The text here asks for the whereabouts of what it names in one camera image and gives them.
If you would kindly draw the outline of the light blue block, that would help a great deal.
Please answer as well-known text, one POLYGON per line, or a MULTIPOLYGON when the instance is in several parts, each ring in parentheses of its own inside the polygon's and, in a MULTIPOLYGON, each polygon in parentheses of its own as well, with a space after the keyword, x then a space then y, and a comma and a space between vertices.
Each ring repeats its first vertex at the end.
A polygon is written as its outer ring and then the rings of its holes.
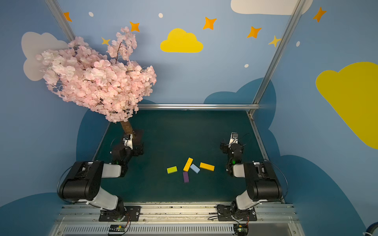
POLYGON ((193 170, 196 174, 198 174, 200 172, 200 168, 197 167, 195 164, 192 164, 190 166, 190 169, 193 170))

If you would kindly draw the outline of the lime green block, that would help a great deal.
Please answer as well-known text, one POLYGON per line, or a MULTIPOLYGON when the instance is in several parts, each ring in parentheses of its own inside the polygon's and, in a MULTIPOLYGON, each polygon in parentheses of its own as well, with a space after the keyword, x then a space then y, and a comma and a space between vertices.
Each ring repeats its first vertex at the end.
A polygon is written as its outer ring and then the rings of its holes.
POLYGON ((173 166, 173 167, 169 167, 166 169, 167 170, 167 173, 168 174, 172 174, 172 173, 175 173, 178 171, 177 167, 176 166, 173 166))

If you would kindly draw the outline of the purple block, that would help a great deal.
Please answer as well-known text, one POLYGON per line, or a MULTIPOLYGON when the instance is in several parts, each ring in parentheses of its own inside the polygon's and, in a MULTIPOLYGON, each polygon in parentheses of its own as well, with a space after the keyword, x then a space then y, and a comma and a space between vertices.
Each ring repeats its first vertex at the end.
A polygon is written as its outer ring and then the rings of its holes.
POLYGON ((184 183, 189 183, 190 182, 188 172, 183 172, 183 179, 184 179, 184 183))

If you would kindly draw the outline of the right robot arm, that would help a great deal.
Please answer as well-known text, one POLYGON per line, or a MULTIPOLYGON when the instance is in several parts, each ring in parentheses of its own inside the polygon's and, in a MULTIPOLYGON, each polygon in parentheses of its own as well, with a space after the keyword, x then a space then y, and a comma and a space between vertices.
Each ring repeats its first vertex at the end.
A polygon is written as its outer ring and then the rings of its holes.
POLYGON ((246 221, 255 213, 255 206, 282 198, 283 192, 272 164, 263 162, 242 162, 243 145, 234 140, 221 143, 220 149, 227 154, 227 173, 245 180, 246 190, 236 196, 229 206, 217 205, 220 221, 246 221))

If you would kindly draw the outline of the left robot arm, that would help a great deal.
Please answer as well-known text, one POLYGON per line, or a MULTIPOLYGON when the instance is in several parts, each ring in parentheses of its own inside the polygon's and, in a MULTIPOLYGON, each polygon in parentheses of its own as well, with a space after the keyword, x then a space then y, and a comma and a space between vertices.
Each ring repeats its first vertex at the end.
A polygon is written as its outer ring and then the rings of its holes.
POLYGON ((57 186, 58 196, 71 204, 85 203, 100 209, 100 222, 137 222, 140 206, 125 206, 121 197, 101 187, 102 179, 123 178, 132 157, 144 153, 144 144, 123 138, 112 151, 111 163, 104 161, 76 161, 64 181, 57 186))

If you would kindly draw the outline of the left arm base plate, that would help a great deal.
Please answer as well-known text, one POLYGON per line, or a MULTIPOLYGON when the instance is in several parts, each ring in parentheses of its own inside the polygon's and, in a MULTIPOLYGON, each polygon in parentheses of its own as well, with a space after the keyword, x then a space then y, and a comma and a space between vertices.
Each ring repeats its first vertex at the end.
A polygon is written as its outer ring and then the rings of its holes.
POLYGON ((120 209, 101 210, 99 222, 137 222, 141 206, 124 206, 120 209))

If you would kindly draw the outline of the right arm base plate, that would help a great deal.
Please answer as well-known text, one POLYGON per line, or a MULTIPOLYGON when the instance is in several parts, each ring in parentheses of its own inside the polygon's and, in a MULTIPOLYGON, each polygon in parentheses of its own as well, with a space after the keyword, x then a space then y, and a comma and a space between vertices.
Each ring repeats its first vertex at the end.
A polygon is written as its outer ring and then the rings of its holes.
POLYGON ((237 206, 217 205, 217 216, 219 221, 257 221, 257 213, 254 207, 240 210, 237 206))

